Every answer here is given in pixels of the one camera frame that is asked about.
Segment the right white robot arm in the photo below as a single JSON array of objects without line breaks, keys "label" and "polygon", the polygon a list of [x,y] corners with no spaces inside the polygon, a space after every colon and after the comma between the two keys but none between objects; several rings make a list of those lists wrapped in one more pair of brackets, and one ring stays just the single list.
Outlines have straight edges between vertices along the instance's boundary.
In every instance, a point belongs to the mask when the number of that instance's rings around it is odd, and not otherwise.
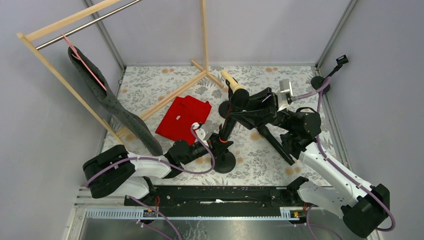
[{"label": "right white robot arm", "polygon": [[270,88],[254,95],[244,88],[230,89],[228,100],[225,125],[220,131],[222,140],[229,137],[237,123],[249,130],[256,129],[288,164],[302,162],[331,185],[331,189],[326,189],[306,178],[297,178],[292,186],[303,202],[335,214],[361,238],[381,230],[385,220],[391,223],[387,231],[395,228],[388,188],[359,177],[322,147],[318,109],[288,110],[293,100],[291,92],[274,93]]}]

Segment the beige microphone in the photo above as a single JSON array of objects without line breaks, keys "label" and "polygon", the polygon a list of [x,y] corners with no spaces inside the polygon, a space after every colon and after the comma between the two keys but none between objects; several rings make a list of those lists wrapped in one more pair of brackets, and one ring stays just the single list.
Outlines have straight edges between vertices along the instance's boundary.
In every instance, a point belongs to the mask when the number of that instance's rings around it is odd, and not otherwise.
[{"label": "beige microphone", "polygon": [[220,72],[221,78],[228,86],[229,89],[235,94],[238,90],[245,90],[245,87],[238,83],[234,77],[232,77],[226,70]]}]

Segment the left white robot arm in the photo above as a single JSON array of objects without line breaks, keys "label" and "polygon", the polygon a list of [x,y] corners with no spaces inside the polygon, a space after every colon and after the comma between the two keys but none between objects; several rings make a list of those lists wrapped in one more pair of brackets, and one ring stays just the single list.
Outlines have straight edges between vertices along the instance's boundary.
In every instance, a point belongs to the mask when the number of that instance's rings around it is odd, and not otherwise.
[{"label": "left white robot arm", "polygon": [[189,145],[184,140],[175,142],[160,156],[143,156],[128,152],[121,144],[115,145],[83,164],[85,186],[94,199],[111,194],[141,199],[153,189],[151,177],[172,179],[186,172],[184,165],[207,154],[213,154],[208,144]]}]

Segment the black microphone orange tip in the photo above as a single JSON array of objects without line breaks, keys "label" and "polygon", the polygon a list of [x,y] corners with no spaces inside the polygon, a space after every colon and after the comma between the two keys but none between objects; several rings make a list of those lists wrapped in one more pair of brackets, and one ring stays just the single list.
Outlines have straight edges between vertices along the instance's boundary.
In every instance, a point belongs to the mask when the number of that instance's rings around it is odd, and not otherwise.
[{"label": "black microphone orange tip", "polygon": [[233,92],[228,100],[228,110],[226,112],[225,121],[219,130],[219,140],[226,143],[237,123],[234,117],[235,113],[242,112],[249,102],[249,92],[246,89],[240,88]]}]

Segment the black mic stand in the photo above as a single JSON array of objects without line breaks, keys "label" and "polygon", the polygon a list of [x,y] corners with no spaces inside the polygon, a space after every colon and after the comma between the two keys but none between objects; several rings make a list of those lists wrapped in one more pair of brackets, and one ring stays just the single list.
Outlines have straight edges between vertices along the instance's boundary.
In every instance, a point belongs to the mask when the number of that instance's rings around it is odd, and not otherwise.
[{"label": "black mic stand", "polygon": [[237,104],[234,104],[234,91],[232,89],[228,90],[228,100],[222,102],[218,107],[218,113],[223,118],[227,118],[228,111],[235,112],[240,109]]},{"label": "black mic stand", "polygon": [[213,132],[207,140],[210,150],[215,159],[213,170],[220,174],[231,172],[236,166],[235,155],[230,152],[229,147],[234,144],[233,141],[221,142],[219,134]]}]

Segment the black mic stand corner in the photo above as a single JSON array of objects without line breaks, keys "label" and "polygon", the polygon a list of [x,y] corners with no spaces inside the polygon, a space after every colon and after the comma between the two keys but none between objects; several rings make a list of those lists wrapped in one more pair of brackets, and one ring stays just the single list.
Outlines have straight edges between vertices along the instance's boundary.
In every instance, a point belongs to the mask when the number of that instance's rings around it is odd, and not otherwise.
[{"label": "black mic stand corner", "polygon": [[347,64],[348,62],[349,62],[349,59],[346,54],[338,57],[336,59],[337,65],[333,68],[333,70],[326,77],[319,76],[319,75],[314,76],[310,81],[311,86],[317,91],[318,89],[320,89],[320,87],[324,85],[325,81],[328,78],[331,78],[335,73],[337,73],[343,67],[343,65]]}]

